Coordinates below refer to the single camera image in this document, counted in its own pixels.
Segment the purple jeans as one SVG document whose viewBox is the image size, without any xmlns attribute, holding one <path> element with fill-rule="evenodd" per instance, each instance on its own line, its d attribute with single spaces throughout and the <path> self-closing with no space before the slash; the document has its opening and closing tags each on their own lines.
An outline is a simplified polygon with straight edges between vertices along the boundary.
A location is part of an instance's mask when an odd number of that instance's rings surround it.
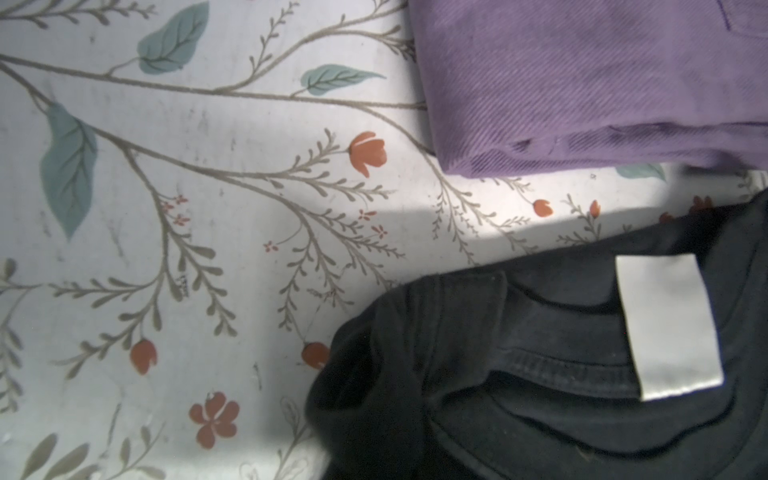
<svg viewBox="0 0 768 480">
<path fill-rule="evenodd" d="M 413 1 L 442 170 L 767 165 L 763 1 Z"/>
</svg>

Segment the black t-shirt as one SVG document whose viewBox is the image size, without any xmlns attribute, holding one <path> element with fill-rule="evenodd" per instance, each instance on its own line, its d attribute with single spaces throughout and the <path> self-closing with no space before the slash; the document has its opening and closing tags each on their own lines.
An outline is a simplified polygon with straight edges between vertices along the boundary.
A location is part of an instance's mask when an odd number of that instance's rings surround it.
<svg viewBox="0 0 768 480">
<path fill-rule="evenodd" d="M 763 479 L 767 197 L 399 286 L 305 415 L 330 479 Z"/>
</svg>

